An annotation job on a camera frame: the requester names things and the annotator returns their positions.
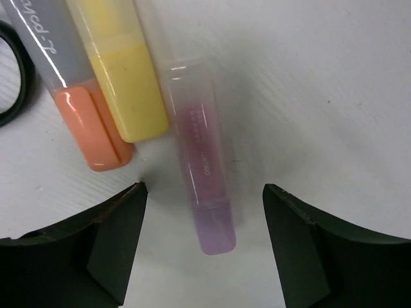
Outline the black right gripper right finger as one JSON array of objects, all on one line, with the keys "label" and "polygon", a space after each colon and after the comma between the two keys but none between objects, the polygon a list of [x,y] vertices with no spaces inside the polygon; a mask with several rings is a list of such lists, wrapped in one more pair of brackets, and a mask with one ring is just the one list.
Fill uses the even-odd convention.
[{"label": "black right gripper right finger", "polygon": [[359,227],[266,184],[287,307],[410,307],[410,240]]}]

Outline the purple highlighter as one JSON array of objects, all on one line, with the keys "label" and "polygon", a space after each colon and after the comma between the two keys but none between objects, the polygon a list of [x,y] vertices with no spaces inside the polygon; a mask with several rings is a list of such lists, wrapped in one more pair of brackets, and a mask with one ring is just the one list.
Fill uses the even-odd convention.
[{"label": "purple highlighter", "polygon": [[211,74],[200,62],[177,62],[162,80],[200,248],[230,252],[236,233]]}]

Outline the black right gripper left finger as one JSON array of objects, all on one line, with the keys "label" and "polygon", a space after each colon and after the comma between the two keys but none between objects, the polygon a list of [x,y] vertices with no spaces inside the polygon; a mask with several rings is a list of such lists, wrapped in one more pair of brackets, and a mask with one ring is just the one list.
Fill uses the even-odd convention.
[{"label": "black right gripper left finger", "polygon": [[1,307],[121,307],[147,197],[135,183],[58,223],[2,238]]}]

